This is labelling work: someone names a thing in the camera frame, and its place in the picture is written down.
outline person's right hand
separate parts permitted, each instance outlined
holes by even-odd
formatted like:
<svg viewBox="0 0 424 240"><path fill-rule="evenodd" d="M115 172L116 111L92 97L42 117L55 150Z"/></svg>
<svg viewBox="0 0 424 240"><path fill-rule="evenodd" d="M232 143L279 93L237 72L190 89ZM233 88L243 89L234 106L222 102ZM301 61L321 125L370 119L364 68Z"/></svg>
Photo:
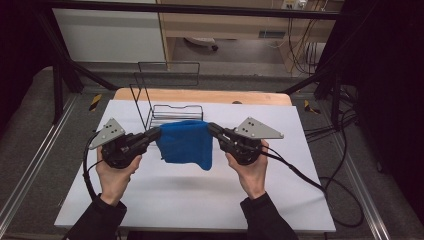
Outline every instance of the person's right hand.
<svg viewBox="0 0 424 240"><path fill-rule="evenodd" d="M262 140L262 145L269 146L265 140ZM262 147L262 151L268 152L266 147ZM228 159L228 165L237 172L240 184L250 199L253 200L265 194L265 175L268 165L266 156L261 154L254 163L245 166L238 164L230 153L225 153L225 156Z"/></svg>

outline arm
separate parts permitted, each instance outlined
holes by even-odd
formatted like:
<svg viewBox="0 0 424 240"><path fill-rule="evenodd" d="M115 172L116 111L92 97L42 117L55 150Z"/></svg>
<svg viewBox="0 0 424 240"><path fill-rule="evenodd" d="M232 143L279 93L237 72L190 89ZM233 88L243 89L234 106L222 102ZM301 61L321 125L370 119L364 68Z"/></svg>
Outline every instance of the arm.
<svg viewBox="0 0 424 240"><path fill-rule="evenodd" d="M63 239L115 239L115 231L124 219L127 207L120 200L128 186L131 174L135 173L140 165L141 156L137 156L127 168L115 169L101 161L100 150L100 148L97 149L99 163L96 165L96 171L102 193L90 204Z"/></svg>
<svg viewBox="0 0 424 240"><path fill-rule="evenodd" d="M262 140L262 145L268 146L268 143ZM268 149L263 147L262 151L268 152ZM240 184L248 196L240 204L248 224L247 239L298 239L265 191L268 158L260 155L254 163L242 166L231 154L226 153L225 156L229 166L237 172Z"/></svg>

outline black power cord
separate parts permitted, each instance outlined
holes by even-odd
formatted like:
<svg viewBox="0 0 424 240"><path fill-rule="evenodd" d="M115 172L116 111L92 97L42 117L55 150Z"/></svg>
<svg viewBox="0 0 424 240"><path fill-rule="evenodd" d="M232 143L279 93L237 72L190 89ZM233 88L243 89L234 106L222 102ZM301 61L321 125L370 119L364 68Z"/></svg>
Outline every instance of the black power cord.
<svg viewBox="0 0 424 240"><path fill-rule="evenodd" d="M288 163L280 154L278 154L275 150L273 150L272 148L269 148L267 146L263 146L269 150L271 150L272 152L274 152L275 154L277 154L277 156L274 156L272 154L269 154L267 152L261 151L262 155L265 155L267 157L273 158L275 160L278 160L282 163L284 163L287 167L289 167L290 170L292 170L297 176L299 176L301 179L303 179L305 182L311 184L312 186L318 188L319 190L321 190L324 193L325 198L327 199L327 192L326 190L319 185L318 183L312 181L310 178L308 178L307 176L305 176L301 171L299 171L299 169L297 169L295 166L291 165L290 163Z"/></svg>
<svg viewBox="0 0 424 240"><path fill-rule="evenodd" d="M336 223L338 223L338 224L340 224L340 225L342 225L344 227L349 227L349 228L355 228L355 227L360 226L363 223L363 221L364 221L365 214L364 214L362 205L359 202L359 200L357 199L357 197L346 186L344 186L342 183L340 183L339 181L335 180L334 178L337 175L337 173L340 171L340 169L343 166L343 164L345 162L345 159L346 159L347 146L348 145L347 145L345 127L347 127L348 125L350 125L352 122L356 121L356 114L348 115L352 111L353 111L353 109L349 109L349 110L345 111L343 113L343 115L342 115L341 120L340 120L340 126L341 126L340 131L342 133L343 141L345 143L344 144L344 147L343 147L342 159L341 159L340 163L338 164L336 170L333 172L333 174L330 177L319 177L320 180L326 180L327 181L327 183L324 186L324 189L325 189L326 192L327 192L327 189L328 189L329 185L331 183L335 183L338 186L340 186L343 190L345 190L353 198L353 200L356 202L356 204L358 205L359 211L360 211L360 219L356 223L353 223L353 224L344 223L344 222L336 219L335 217L333 217L333 220ZM324 133L326 133L325 136L327 136L329 134L333 134L333 133L336 132L334 126L328 126L328 127L323 127L323 128L316 128L316 129L305 130L305 131L311 131L311 133L306 134L307 137L308 136L318 136L318 135L324 134Z"/></svg>
<svg viewBox="0 0 424 240"><path fill-rule="evenodd" d="M96 162L95 164L91 165L91 166L87 169L87 156L88 156L88 150L89 150L90 144L91 144L91 142L93 141L93 139L94 139L95 137L97 137L97 135L98 135L98 134L99 134L99 132L96 132L96 133L94 133L94 134L93 134L93 135L92 135L92 136L88 139L87 144L85 145L85 148L84 148L84 155L83 155L83 161L82 161L82 165L83 165L83 174L82 174L82 176L84 177L84 182L85 182L85 185L87 186L87 190L88 190L88 193L90 194L90 198L91 198L91 200L93 200L93 201L94 201L94 199L97 197L97 194L96 194L96 192L94 191L93 184L91 183L91 180L90 180L90 170L91 170L94 166L96 166L97 164L101 163L103 160ZM121 240L121 239L122 239L122 237L121 237L121 232L120 232L120 231L117 231L117 232L116 232L115 238L116 238L116 239L119 239L119 240Z"/></svg>
<svg viewBox="0 0 424 240"><path fill-rule="evenodd" d="M287 27L287 35L288 35L288 43L289 43L289 50L290 53L292 55L292 60L294 63L294 66L296 67L296 69L300 72L300 73L304 73L304 74L311 74L310 71L306 71L305 69L302 68L301 63L299 62L298 58L297 58L297 54L294 53L294 48L298 45L301 44L304 45L305 41L307 40L306 35L311 31L311 29L313 28L313 26L315 25L315 23L317 22L315 19L309 20L309 23L306 27L305 32L303 33L302 38L299 40L299 42L293 46L292 41L291 41L291 36L292 36L292 29L293 29L293 19L289 18L288 19L288 27Z"/></svg>

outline person's left hand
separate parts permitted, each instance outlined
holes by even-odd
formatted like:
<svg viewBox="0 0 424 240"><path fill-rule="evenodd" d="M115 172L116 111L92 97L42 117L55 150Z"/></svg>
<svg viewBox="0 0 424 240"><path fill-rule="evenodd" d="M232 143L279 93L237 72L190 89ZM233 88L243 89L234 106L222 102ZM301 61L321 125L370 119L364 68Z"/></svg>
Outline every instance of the person's left hand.
<svg viewBox="0 0 424 240"><path fill-rule="evenodd" d="M97 148L97 161L101 161L101 147ZM96 171L99 175L103 202L116 206L124 195L125 189L130 181L131 174L135 173L141 161L141 155L134 158L131 164L124 169L111 168L106 162L101 161L96 165Z"/></svg>

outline hand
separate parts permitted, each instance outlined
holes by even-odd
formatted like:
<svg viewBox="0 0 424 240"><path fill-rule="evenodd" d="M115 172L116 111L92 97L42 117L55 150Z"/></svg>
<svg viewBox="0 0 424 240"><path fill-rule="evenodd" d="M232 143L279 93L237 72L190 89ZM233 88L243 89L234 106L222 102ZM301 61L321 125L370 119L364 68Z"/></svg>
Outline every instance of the hand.
<svg viewBox="0 0 424 240"><path fill-rule="evenodd" d="M262 145L269 146L265 140L261 142ZM268 152L266 147L262 147L262 151ZM265 194L265 175L268 165L266 156L261 154L254 163L245 166L239 165L230 153L225 153L225 156L228 159L228 165L237 172L240 184L250 199L253 200Z"/></svg>
<svg viewBox="0 0 424 240"><path fill-rule="evenodd" d="M97 148L97 162L103 159L101 149L101 147ZM119 203L130 181L130 176L138 169L140 161L141 155L138 155L124 169L111 168L105 161L96 165L96 171L102 187L100 198L103 202L111 206L116 206Z"/></svg>

